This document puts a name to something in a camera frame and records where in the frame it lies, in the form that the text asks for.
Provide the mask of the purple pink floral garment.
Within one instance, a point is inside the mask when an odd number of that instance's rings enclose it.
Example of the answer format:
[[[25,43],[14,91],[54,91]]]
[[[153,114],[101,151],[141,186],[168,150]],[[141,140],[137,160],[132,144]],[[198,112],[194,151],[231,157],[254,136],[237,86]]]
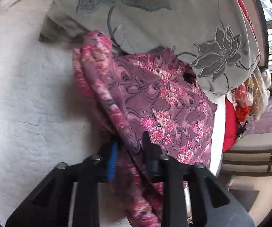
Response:
[[[114,191],[132,226],[160,226],[163,185],[149,180],[142,137],[185,164],[210,166],[217,105],[196,82],[190,65],[171,49],[120,55],[101,31],[73,50],[76,82],[97,123],[123,141]]]

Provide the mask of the red cushion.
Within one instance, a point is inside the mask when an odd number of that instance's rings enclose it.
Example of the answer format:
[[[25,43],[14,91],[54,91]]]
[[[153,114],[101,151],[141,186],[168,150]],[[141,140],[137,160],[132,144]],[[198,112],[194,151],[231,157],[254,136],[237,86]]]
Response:
[[[233,104],[227,98],[225,98],[225,107],[226,107],[226,119],[225,119],[224,143],[222,147],[223,153],[231,149],[231,147],[233,147],[238,133],[236,113]]]

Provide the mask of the plastic bag of stuffed toys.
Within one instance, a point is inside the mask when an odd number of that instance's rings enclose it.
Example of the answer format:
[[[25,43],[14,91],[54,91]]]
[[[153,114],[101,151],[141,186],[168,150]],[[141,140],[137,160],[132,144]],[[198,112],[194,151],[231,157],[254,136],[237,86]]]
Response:
[[[240,123],[244,123],[249,116],[254,120],[260,119],[269,102],[271,84],[269,69],[257,67],[244,83],[228,92],[226,97]]]

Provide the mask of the white quilted bed cover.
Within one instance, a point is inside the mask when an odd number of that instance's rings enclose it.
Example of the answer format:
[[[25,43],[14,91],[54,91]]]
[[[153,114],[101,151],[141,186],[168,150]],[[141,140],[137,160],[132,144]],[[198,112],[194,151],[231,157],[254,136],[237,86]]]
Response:
[[[119,149],[123,145],[118,135],[97,123],[74,76],[73,50],[82,47],[87,34],[79,46],[39,41],[52,2],[21,0],[0,15],[1,225],[59,163],[81,163],[114,139]],[[181,61],[191,67],[190,61]],[[225,99],[212,99],[192,70],[202,91],[217,105],[207,166],[215,174],[222,158]],[[100,225],[128,221],[113,183],[99,192],[106,212]]]

